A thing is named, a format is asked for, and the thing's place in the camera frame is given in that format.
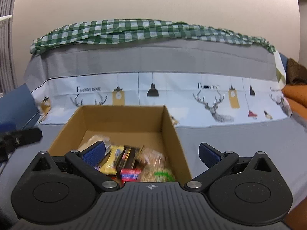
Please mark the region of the white sachima cake packet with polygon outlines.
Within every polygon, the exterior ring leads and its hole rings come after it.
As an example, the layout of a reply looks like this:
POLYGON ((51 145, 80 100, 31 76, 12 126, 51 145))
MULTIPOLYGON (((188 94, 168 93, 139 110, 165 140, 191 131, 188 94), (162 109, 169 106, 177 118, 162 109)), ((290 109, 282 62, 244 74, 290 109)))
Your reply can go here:
POLYGON ((79 151, 84 151, 86 148, 92 146, 93 144, 95 144, 96 142, 102 141, 105 144, 105 149, 106 149, 106 153, 108 152, 110 146, 111 146, 111 142, 110 142, 110 138, 101 134, 98 135, 93 135, 87 142, 85 142, 83 145, 81 145, 78 150, 79 151))

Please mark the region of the yellow candy bar wrapper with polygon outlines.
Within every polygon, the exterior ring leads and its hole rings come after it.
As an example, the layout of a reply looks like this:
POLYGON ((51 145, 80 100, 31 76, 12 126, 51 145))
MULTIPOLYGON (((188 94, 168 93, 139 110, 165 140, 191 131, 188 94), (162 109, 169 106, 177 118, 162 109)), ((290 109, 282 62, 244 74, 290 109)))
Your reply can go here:
POLYGON ((116 164, 123 151, 124 151, 124 146, 111 145, 109 153, 96 167, 96 169, 105 175, 115 176, 117 173, 116 164))

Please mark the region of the dark chocolate bar wrapper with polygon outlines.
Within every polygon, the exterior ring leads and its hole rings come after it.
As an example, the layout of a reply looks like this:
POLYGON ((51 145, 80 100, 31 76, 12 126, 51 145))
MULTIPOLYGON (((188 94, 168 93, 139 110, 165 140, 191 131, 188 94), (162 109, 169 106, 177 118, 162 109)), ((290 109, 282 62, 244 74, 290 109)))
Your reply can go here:
POLYGON ((120 154, 116 162, 116 171, 121 172, 122 169, 133 169, 136 161, 136 156, 140 152, 140 148, 132 146, 124 146, 123 153, 120 154))

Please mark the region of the red snack packet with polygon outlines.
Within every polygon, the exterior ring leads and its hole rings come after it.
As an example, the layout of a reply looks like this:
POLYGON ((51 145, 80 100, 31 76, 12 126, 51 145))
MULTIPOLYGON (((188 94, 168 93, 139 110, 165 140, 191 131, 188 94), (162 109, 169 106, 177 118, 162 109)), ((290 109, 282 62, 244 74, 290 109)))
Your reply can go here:
POLYGON ((139 169, 122 169, 121 170, 121 181, 126 182, 138 182, 142 171, 139 169))

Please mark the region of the clear bag of cookies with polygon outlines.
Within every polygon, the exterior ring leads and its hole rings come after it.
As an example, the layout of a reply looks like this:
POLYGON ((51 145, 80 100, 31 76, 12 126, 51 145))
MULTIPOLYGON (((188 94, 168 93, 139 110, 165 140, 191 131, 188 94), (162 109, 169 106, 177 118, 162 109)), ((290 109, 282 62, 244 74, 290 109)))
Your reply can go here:
POLYGON ((149 148, 143 148, 137 154, 136 160, 142 166, 142 173, 156 172, 167 167, 165 156, 149 148))

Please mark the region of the round seed cake green label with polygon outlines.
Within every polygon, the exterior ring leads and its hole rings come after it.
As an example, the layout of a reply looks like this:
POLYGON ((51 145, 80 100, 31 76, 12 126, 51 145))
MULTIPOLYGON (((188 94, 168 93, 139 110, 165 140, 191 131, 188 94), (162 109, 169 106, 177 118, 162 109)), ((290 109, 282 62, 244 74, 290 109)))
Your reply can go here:
POLYGON ((140 174, 141 182, 174 182, 175 177, 172 171, 162 167, 146 167, 140 174))

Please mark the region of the grey deer print sofa cover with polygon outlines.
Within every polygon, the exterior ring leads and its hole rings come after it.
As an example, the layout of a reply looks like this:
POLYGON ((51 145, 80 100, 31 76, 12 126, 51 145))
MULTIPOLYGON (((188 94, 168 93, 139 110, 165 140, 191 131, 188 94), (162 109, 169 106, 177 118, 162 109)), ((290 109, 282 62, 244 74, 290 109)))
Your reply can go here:
POLYGON ((40 143, 16 150, 1 166, 1 218, 17 220, 14 186, 34 155, 50 147, 81 105, 166 106, 192 176, 205 166, 198 145, 268 153, 293 205, 306 198, 306 120, 281 92, 285 57, 261 46, 198 40, 68 45, 32 56, 24 81, 36 102, 50 99, 40 143))

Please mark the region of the brown cardboard box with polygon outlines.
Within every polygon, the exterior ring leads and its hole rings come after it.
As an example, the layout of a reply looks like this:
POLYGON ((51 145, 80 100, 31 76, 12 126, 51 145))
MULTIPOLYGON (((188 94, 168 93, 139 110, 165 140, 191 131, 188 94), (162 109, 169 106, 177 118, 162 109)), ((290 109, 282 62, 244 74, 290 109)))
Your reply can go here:
POLYGON ((63 156, 98 134, 108 137, 115 145, 146 147, 161 152, 181 185, 192 179, 180 139, 165 106, 81 106, 48 151, 52 156, 63 156))

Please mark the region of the orange cushion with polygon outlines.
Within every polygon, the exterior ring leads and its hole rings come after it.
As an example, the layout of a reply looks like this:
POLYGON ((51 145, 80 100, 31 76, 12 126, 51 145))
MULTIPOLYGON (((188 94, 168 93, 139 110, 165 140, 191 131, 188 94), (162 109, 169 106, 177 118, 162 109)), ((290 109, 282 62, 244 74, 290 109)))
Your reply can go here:
POLYGON ((307 119, 307 85, 286 85, 282 92, 292 111, 307 119))

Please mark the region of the green checkered cloth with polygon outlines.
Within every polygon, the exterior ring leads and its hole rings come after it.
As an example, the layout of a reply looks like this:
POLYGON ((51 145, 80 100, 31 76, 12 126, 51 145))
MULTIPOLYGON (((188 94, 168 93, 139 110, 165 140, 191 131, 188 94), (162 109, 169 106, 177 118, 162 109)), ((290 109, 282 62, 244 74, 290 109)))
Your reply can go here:
POLYGON ((225 28, 153 19, 108 19, 73 23, 36 39, 30 54, 74 44, 117 45, 148 39, 192 39, 239 46, 258 45, 269 53, 275 47, 263 37, 248 36, 225 28))

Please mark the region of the grey curtain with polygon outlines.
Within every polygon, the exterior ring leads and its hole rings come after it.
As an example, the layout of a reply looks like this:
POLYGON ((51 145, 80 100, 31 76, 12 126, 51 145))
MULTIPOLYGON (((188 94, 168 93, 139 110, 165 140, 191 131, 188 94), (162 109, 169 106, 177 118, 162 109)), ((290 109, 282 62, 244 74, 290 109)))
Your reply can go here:
MULTIPOLYGON (((1 0, 1 17, 13 15, 15 0, 1 0)), ((7 94, 17 87, 13 51, 12 18, 1 25, 1 92, 7 94)))

